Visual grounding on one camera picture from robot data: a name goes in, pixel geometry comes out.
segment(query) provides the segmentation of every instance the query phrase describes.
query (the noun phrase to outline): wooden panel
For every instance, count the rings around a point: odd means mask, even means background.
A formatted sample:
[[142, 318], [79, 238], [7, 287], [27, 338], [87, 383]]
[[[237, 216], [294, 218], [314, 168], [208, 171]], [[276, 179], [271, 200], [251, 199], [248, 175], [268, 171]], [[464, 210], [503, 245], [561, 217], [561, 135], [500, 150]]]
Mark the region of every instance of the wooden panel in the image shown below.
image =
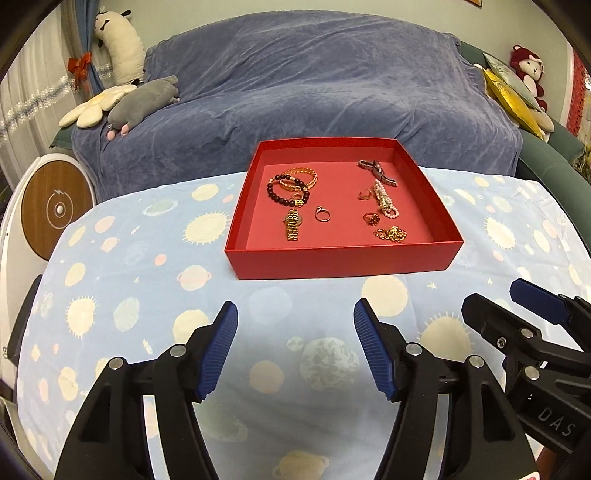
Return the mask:
[[89, 185], [78, 168], [63, 160], [43, 165], [22, 198], [22, 230], [31, 249], [49, 260], [64, 228], [91, 208]]

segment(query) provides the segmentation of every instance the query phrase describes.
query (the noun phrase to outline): gray plush toy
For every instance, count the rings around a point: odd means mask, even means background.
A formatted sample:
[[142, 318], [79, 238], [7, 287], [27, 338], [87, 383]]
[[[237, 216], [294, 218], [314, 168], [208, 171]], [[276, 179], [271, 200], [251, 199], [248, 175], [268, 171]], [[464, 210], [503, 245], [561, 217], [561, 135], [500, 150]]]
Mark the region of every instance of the gray plush toy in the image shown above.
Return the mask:
[[180, 99], [176, 98], [178, 88], [174, 86], [177, 82], [178, 78], [172, 75], [152, 80], [125, 95], [109, 113], [107, 139], [113, 140], [117, 131], [124, 137], [148, 115], [167, 105], [180, 102]]

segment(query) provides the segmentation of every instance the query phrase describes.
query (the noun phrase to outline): red box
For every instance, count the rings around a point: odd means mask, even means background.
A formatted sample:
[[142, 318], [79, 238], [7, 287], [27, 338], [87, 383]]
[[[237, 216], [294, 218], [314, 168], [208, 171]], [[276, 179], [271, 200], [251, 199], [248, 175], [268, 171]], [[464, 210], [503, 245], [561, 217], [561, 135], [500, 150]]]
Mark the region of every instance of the red box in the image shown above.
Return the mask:
[[[374, 176], [357, 165], [377, 160], [397, 187], [385, 186], [400, 216], [381, 216], [376, 226], [363, 220], [378, 213], [375, 198], [359, 200]], [[271, 177], [293, 167], [313, 168], [318, 182], [299, 209], [298, 241], [288, 241], [283, 219], [289, 207], [267, 195]], [[309, 176], [301, 179], [308, 182]], [[275, 185], [283, 198], [291, 193]], [[314, 218], [317, 206], [329, 222]], [[376, 228], [392, 225], [407, 232], [402, 243], [384, 241]], [[226, 255], [241, 280], [329, 278], [445, 270], [463, 244], [462, 236], [437, 193], [404, 147], [386, 138], [292, 138], [261, 142], [256, 149], [232, 220]]]

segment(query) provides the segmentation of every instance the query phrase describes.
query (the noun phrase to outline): blue curtain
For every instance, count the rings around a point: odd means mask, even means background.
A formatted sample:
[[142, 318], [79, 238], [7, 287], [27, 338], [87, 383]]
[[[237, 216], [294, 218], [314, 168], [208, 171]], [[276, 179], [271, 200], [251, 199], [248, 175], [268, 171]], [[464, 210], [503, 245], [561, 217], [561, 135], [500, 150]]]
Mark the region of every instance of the blue curtain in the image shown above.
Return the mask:
[[[76, 0], [76, 21], [78, 23], [78, 33], [80, 42], [84, 51], [90, 51], [92, 38], [95, 35], [95, 19], [99, 12], [99, 0]], [[105, 90], [103, 82], [100, 81], [99, 74], [95, 66], [91, 63], [88, 67], [88, 80], [92, 92], [97, 95]]]

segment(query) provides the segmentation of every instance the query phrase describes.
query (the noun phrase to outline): curtain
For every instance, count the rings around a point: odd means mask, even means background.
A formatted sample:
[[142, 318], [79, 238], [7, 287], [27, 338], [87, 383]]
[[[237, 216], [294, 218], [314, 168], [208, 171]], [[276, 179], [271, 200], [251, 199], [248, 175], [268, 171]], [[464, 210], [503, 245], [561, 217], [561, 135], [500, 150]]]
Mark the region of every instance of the curtain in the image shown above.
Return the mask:
[[0, 167], [13, 190], [29, 165], [50, 153], [59, 120], [79, 103], [60, 8], [37, 27], [0, 83]]
[[[75, 0], [76, 20], [78, 23], [78, 33], [84, 53], [92, 51], [93, 38], [95, 36], [95, 19], [99, 12], [99, 0]], [[88, 81], [94, 95], [104, 90], [100, 76], [96, 71], [94, 64], [89, 64]]]
[[585, 102], [585, 78], [587, 70], [580, 57], [574, 52], [573, 66], [573, 96], [570, 101], [569, 118], [566, 128], [575, 137], [579, 134], [583, 120], [583, 107]]

